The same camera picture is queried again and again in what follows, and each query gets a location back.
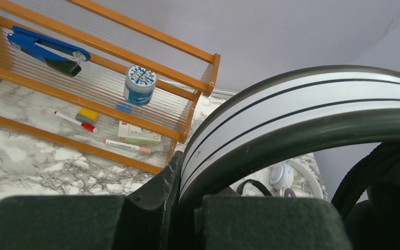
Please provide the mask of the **white black gaming headset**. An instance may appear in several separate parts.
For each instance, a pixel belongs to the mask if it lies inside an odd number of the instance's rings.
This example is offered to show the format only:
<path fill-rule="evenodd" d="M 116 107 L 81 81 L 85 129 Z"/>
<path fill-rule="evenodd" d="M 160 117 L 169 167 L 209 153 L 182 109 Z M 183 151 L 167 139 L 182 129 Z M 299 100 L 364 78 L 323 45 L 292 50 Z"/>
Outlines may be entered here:
<path fill-rule="evenodd" d="M 400 72 L 366 66 L 305 68 L 233 96 L 199 126 L 184 152 L 173 249 L 203 249 L 195 195 L 323 149 L 376 143 L 340 181 L 331 203 L 353 249 L 400 249 Z"/>

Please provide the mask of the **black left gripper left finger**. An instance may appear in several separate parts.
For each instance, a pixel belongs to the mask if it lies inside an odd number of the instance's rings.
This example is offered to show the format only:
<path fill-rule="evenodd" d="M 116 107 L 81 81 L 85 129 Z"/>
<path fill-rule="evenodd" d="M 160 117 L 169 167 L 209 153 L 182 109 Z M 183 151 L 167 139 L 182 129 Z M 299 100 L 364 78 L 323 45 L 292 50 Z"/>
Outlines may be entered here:
<path fill-rule="evenodd" d="M 181 159 L 129 195 L 7 197 L 0 249 L 167 249 Z"/>

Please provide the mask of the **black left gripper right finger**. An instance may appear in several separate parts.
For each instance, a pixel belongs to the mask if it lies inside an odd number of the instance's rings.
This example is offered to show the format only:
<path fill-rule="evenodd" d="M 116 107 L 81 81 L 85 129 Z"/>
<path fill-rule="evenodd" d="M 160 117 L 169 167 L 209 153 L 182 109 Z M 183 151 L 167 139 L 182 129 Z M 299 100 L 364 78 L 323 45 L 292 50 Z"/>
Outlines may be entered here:
<path fill-rule="evenodd" d="M 353 249 L 335 207 L 318 198 L 196 194 L 203 249 Z"/>

